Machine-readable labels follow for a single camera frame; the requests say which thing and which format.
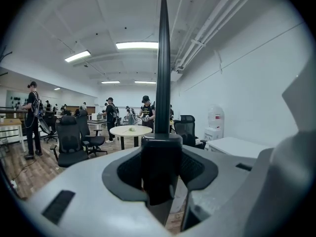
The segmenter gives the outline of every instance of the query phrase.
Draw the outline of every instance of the ceiling light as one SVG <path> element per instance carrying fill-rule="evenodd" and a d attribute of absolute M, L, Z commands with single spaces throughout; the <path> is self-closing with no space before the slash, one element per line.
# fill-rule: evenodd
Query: ceiling light
<path fill-rule="evenodd" d="M 118 49 L 126 48 L 152 48 L 158 49 L 158 42 L 121 42 L 117 43 Z"/>
<path fill-rule="evenodd" d="M 135 81 L 135 83 L 150 83 L 150 84 L 156 84 L 155 81 Z"/>
<path fill-rule="evenodd" d="M 119 83 L 119 81 L 102 81 L 102 83 Z"/>
<path fill-rule="evenodd" d="M 74 61 L 74 60 L 83 58 L 83 57 L 85 57 L 85 56 L 88 56 L 88 55 L 91 55 L 91 53 L 90 53 L 88 50 L 86 50 L 85 52 L 75 54 L 75 55 L 73 55 L 73 56 L 71 56 L 71 57 L 65 59 L 65 61 L 71 62 L 71 61 Z"/>

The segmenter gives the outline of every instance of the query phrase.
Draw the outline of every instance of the black cap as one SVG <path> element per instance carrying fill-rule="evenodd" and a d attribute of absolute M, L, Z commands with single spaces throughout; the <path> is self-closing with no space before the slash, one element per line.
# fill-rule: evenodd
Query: black cap
<path fill-rule="evenodd" d="M 149 96 L 143 96 L 142 103 L 146 103 L 147 101 L 149 101 Z"/>
<path fill-rule="evenodd" d="M 28 88 L 30 88 L 31 86 L 33 86 L 34 88 L 37 88 L 37 83 L 35 81 L 31 82 L 31 84 L 28 85 Z"/>

